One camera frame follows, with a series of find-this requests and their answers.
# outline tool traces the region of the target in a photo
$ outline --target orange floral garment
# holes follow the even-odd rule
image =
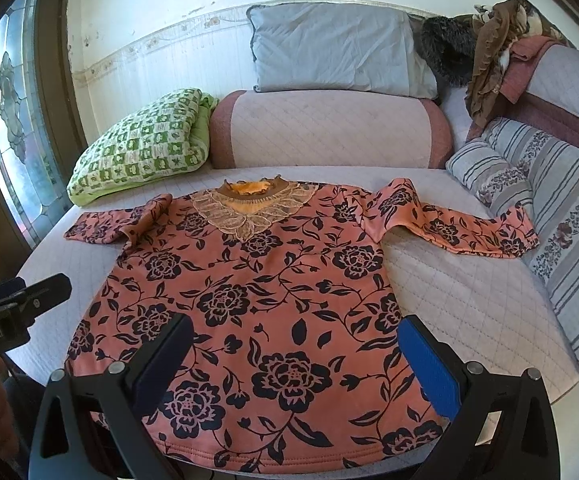
[[[269,182],[247,197],[225,184],[83,214],[66,238],[128,241],[66,366],[85,375],[127,361],[170,312],[184,312],[192,351],[144,419],[173,458],[309,473],[438,438],[439,416],[398,348],[401,313],[380,240],[401,225],[449,251],[511,258],[538,244],[524,210],[475,218],[421,203],[402,178],[377,193]]]

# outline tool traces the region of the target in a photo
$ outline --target long sleeve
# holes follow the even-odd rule
[[[515,258],[538,245],[534,227],[518,204],[499,218],[482,219],[421,202],[407,178],[396,178],[376,193],[347,200],[355,202],[357,219],[375,243],[392,227],[403,226],[457,254]]]
[[[68,240],[80,240],[89,244],[111,244],[127,237],[124,250],[133,247],[141,235],[151,229],[154,222],[167,211],[172,195],[160,194],[147,204],[133,209],[83,213],[64,234]]]

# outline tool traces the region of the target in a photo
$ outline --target window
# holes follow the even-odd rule
[[[0,19],[0,190],[34,248],[71,207],[43,120],[34,67],[34,4]]]

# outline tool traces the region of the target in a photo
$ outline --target striped cushion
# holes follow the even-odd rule
[[[483,140],[473,140],[448,161],[447,171],[498,216],[517,202],[533,218],[529,182]]]
[[[579,361],[579,149],[503,118],[489,124],[483,139],[531,184],[540,246],[527,263],[545,283]]]

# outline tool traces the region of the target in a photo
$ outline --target human hand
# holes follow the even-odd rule
[[[0,374],[6,370],[0,358]],[[7,401],[7,392],[0,382],[0,458],[10,460],[18,455],[18,435],[13,427],[12,407]]]

